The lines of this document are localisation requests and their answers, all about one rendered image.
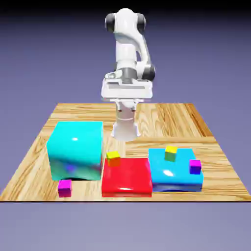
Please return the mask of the large cyan box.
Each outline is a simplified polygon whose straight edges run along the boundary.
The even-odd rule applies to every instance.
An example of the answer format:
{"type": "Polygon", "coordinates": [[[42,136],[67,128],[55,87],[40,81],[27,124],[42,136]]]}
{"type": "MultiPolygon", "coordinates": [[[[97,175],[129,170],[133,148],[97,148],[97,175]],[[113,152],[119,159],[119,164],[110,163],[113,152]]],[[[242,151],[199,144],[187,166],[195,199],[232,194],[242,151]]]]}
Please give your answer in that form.
{"type": "Polygon", "coordinates": [[[103,122],[58,122],[47,141],[52,180],[100,180],[102,148],[103,122]]]}

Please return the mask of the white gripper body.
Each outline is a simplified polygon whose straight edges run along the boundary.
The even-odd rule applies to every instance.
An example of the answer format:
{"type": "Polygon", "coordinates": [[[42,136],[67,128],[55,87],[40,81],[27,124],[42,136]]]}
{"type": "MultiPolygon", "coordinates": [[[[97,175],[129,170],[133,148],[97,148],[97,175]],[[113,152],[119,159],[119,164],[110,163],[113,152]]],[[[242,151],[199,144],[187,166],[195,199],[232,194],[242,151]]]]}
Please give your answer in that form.
{"type": "Polygon", "coordinates": [[[132,84],[126,84],[120,78],[104,79],[101,96],[104,99],[151,99],[152,82],[133,79],[132,84]]]}

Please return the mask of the large blue box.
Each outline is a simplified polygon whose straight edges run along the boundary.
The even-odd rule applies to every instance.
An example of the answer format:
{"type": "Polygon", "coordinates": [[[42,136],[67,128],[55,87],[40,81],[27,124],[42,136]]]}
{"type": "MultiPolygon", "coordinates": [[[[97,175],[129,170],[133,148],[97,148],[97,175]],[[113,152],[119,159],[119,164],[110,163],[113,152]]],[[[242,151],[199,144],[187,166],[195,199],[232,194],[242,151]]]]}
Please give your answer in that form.
{"type": "Polygon", "coordinates": [[[195,160],[191,148],[179,148],[174,162],[164,159],[164,149],[149,149],[152,190],[154,192],[200,192],[203,172],[190,173],[190,161],[195,160]]]}

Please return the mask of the small yellow cube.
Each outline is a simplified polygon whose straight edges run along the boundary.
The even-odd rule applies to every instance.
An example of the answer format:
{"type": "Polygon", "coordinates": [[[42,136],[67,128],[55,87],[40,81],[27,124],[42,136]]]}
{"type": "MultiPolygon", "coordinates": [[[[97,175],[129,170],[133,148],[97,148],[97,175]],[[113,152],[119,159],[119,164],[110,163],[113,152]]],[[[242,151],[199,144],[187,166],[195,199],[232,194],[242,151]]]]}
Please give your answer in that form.
{"type": "Polygon", "coordinates": [[[106,153],[107,164],[110,167],[116,167],[120,165],[120,155],[117,151],[109,151],[106,153]]]}
{"type": "Polygon", "coordinates": [[[166,161],[171,161],[171,162],[175,162],[176,160],[176,154],[177,154],[177,147],[174,146],[167,146],[165,148],[165,156],[164,159],[166,161]]]}

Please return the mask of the small magenta cube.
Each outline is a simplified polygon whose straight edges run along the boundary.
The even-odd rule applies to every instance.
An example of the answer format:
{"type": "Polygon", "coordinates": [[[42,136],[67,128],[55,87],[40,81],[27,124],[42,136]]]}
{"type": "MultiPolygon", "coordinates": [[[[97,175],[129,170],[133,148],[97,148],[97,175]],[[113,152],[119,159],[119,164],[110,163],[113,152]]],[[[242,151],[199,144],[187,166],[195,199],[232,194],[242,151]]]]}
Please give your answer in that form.
{"type": "Polygon", "coordinates": [[[199,175],[201,173],[201,161],[198,159],[191,159],[189,161],[190,174],[199,175]]]}
{"type": "Polygon", "coordinates": [[[72,181],[70,179],[60,180],[58,183],[58,195],[60,198],[69,198],[72,195],[72,181]]]}

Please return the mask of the large red box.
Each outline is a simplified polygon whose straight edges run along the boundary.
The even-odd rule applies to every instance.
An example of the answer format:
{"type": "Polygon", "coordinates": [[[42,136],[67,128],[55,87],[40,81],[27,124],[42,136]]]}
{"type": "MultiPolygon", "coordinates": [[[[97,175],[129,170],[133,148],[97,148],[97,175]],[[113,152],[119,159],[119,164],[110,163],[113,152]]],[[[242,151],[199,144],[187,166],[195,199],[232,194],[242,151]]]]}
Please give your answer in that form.
{"type": "Polygon", "coordinates": [[[152,196],[150,163],[147,158],[121,158],[118,166],[105,160],[101,183],[103,197],[152,196]]]}

